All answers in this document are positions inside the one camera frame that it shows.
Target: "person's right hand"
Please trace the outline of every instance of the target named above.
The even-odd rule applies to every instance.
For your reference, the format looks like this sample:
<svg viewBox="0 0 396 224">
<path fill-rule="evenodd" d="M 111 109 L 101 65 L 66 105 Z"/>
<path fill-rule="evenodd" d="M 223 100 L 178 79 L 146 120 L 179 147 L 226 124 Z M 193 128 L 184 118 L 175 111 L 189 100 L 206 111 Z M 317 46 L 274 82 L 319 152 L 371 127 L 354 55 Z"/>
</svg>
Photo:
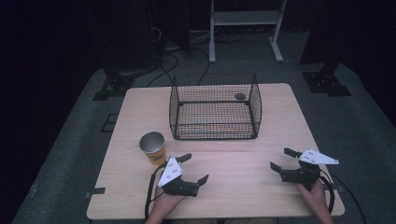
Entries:
<svg viewBox="0 0 396 224">
<path fill-rule="evenodd" d="M 297 189 L 303 195 L 309 209 L 322 224 L 333 224 L 329 209 L 326 203 L 326 194 L 323 186 L 318 179 L 312 184 L 311 191 L 307 190 L 303 185 L 297 184 Z"/>
</svg>

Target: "brown cup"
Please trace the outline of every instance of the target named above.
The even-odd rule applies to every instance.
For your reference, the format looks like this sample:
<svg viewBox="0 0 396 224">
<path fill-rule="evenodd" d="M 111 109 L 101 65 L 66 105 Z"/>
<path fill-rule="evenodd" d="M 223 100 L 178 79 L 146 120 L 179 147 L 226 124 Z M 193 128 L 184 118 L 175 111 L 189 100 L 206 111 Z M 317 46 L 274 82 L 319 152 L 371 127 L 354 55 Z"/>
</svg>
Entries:
<svg viewBox="0 0 396 224">
<path fill-rule="evenodd" d="M 165 138 L 161 133 L 146 133 L 140 139 L 139 146 L 152 164 L 161 165 L 166 162 Z"/>
</svg>

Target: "gray floor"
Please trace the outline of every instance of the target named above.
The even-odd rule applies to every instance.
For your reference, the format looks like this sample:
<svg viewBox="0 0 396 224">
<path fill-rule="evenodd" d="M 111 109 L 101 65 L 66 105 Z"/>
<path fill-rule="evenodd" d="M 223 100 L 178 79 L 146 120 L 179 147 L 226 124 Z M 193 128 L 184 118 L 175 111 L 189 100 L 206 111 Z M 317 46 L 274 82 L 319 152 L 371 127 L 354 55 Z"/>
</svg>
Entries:
<svg viewBox="0 0 396 224">
<path fill-rule="evenodd" d="M 353 192 L 368 223 L 394 223 L 396 213 L 396 131 L 368 92 L 359 77 L 340 65 L 335 75 L 352 96 L 329 97 L 311 93 L 302 72 L 318 71 L 321 64 L 299 65 L 308 33 L 281 33 L 278 44 L 284 62 L 277 63 L 268 43 L 268 34 L 247 35 L 232 45 L 217 45 L 217 62 L 207 75 L 215 73 L 255 73 L 260 83 L 285 82 L 291 85 L 305 119 L 321 152 L 341 163 L 328 166 Z M 208 45 L 195 46 L 207 52 Z M 177 67 L 169 74 L 201 75 L 207 58 L 193 49 L 191 56 L 176 52 Z M 175 64 L 164 58 L 164 67 Z M 134 88 L 144 88 L 159 75 L 158 69 L 139 77 Z M 14 223 L 90 223 L 86 217 L 111 133 L 101 129 L 110 113 L 118 113 L 122 97 L 105 101 L 92 98 L 102 88 L 106 76 L 102 70 L 92 75 L 44 163 L 31 193 L 21 206 Z M 167 86 L 162 76 L 150 87 Z M 341 192 L 346 206 L 336 223 L 362 223 L 361 214 L 348 192 Z M 93 221 L 92 223 L 141 223 L 139 221 Z M 317 223 L 312 217 L 281 218 L 281 224 Z"/>
</svg>

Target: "light wood table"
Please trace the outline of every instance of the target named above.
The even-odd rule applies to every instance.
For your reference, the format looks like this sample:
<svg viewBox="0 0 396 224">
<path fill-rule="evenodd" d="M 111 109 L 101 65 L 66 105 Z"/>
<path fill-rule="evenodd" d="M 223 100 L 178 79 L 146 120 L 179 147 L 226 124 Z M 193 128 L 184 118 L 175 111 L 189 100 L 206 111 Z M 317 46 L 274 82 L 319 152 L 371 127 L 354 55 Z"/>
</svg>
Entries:
<svg viewBox="0 0 396 224">
<path fill-rule="evenodd" d="M 225 141 L 175 140 L 168 117 L 171 88 L 128 90 L 95 186 L 106 190 L 92 195 L 88 218 L 144 219 L 149 180 L 156 166 L 151 165 L 138 142 L 151 131 L 164 135 L 168 156 L 192 154 L 181 164 L 184 181 L 196 182 L 209 175 L 197 197 L 182 201 L 168 218 L 312 216 L 295 186 L 283 183 L 270 169 L 270 161 L 283 169 L 297 169 L 298 160 L 285 155 L 283 148 L 303 152 L 318 147 L 290 86 L 259 86 L 259 136 Z M 341 216 L 345 207 L 338 192 L 335 196 L 332 214 Z"/>
</svg>

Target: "metal mesh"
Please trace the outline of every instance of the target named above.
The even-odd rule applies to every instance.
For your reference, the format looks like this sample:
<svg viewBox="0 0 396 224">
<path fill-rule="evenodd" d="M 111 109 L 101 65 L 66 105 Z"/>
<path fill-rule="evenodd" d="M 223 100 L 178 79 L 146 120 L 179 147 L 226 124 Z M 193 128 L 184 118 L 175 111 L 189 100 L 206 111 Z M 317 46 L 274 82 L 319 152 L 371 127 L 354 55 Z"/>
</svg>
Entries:
<svg viewBox="0 0 396 224">
<path fill-rule="evenodd" d="M 261 120 L 254 74 L 174 77 L 169 122 L 176 139 L 252 139 Z"/>
</svg>

